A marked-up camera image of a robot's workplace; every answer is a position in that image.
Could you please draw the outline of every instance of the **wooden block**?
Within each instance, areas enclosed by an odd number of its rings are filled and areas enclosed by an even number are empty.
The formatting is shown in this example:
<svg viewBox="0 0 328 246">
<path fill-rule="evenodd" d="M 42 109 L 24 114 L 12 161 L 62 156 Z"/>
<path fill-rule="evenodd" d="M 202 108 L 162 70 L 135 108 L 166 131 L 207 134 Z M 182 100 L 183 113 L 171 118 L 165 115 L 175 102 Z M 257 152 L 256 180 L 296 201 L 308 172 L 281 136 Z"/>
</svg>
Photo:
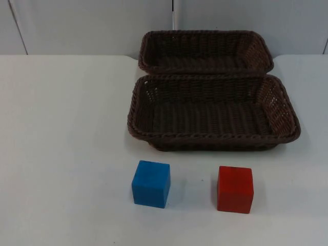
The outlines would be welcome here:
<svg viewBox="0 0 328 246">
<path fill-rule="evenodd" d="M 253 175 L 250 168 L 219 168 L 217 210 L 249 214 L 254 196 Z"/>
<path fill-rule="evenodd" d="M 163 209 L 170 185 L 169 164 L 141 160 L 132 181 L 134 203 Z"/>
</svg>

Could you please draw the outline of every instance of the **basket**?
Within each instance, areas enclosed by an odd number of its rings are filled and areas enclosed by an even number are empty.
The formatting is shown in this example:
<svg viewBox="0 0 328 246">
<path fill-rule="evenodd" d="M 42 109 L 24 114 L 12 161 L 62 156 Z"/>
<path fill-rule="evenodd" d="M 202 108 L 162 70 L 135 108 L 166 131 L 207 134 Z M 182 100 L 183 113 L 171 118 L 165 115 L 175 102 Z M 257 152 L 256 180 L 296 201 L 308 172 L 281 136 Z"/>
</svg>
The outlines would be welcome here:
<svg viewBox="0 0 328 246">
<path fill-rule="evenodd" d="M 139 66 L 149 74 L 266 74 L 274 64 L 252 31 L 152 31 L 142 40 Z"/>
<path fill-rule="evenodd" d="M 161 151 L 266 150 L 300 125 L 271 75 L 147 75 L 134 88 L 128 129 Z"/>
</svg>

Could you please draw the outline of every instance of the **table surface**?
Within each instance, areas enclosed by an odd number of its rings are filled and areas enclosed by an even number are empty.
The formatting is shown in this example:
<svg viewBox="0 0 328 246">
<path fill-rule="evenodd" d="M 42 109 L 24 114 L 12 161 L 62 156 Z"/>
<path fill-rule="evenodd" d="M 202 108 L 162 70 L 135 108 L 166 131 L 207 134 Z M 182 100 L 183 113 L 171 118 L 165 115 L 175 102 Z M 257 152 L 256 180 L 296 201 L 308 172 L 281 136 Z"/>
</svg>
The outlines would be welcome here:
<svg viewBox="0 0 328 246">
<path fill-rule="evenodd" d="M 327 245 L 328 56 L 279 56 L 272 74 L 297 141 L 159 152 L 127 131 L 136 60 L 0 56 L 0 245 Z M 166 209 L 133 203 L 141 159 L 171 165 Z M 251 214 L 216 211 L 220 165 L 252 168 Z"/>
</svg>

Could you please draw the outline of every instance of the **blue block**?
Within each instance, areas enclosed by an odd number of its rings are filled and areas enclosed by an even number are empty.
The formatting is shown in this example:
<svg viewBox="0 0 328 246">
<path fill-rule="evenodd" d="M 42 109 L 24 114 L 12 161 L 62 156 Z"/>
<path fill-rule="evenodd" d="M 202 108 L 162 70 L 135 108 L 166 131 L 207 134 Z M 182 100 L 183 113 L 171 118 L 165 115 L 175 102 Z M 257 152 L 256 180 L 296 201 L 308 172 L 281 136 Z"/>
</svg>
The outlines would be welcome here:
<svg viewBox="0 0 328 246">
<path fill-rule="evenodd" d="M 170 185 L 169 164 L 141 160 L 132 181 L 134 203 L 163 209 Z"/>
</svg>

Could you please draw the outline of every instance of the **red block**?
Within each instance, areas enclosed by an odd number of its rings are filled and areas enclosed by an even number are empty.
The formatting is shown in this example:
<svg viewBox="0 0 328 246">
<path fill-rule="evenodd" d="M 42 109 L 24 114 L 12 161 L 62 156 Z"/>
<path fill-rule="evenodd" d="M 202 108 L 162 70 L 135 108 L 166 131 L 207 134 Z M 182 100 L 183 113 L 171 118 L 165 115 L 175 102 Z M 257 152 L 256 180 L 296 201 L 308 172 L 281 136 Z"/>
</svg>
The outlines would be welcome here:
<svg viewBox="0 0 328 246">
<path fill-rule="evenodd" d="M 249 214 L 253 201 L 253 175 L 250 168 L 219 168 L 217 210 Z"/>
</svg>

